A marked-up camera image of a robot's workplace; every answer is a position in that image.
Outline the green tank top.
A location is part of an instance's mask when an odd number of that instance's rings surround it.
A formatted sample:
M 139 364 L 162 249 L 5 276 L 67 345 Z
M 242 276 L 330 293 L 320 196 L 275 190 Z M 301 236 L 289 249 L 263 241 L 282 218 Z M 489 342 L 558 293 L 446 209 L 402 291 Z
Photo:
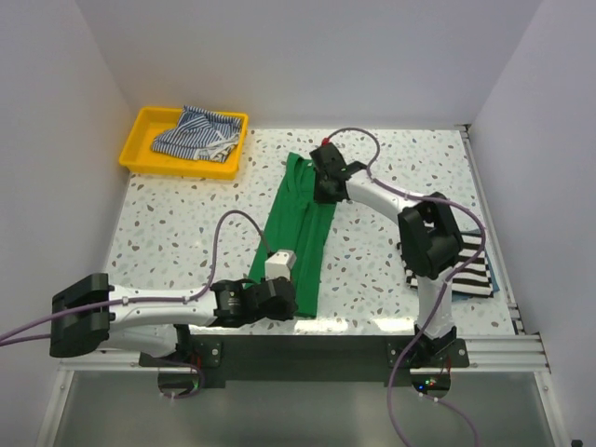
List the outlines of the green tank top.
M 284 176 L 278 186 L 264 228 L 271 249 L 293 251 L 291 270 L 296 290 L 296 315 L 315 318 L 324 248 L 336 206 L 314 200 L 316 173 L 312 161 L 288 154 Z

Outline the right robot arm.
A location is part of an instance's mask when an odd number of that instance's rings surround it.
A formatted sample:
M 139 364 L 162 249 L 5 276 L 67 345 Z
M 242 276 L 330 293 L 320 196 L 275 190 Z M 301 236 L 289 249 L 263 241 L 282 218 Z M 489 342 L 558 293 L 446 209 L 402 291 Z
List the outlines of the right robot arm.
M 437 365 L 456 339 L 450 275 L 464 247 L 446 197 L 435 193 L 419 198 L 383 186 L 369 176 L 363 163 L 346 163 L 330 142 L 313 150 L 310 156 L 315 170 L 316 202 L 357 202 L 398 226 L 401 259 L 415 276 L 419 301 L 414 353 L 421 363 Z

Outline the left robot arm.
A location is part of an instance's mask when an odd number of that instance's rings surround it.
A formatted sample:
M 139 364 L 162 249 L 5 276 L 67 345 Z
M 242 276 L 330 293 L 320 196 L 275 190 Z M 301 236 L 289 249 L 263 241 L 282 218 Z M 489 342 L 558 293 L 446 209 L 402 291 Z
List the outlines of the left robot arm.
M 220 280 L 200 295 L 130 289 L 92 274 L 53 297 L 49 354 L 68 359 L 107 347 L 183 365 L 193 354 L 184 326 L 239 328 L 264 318 L 291 320 L 296 310 L 296 291 L 285 277 Z

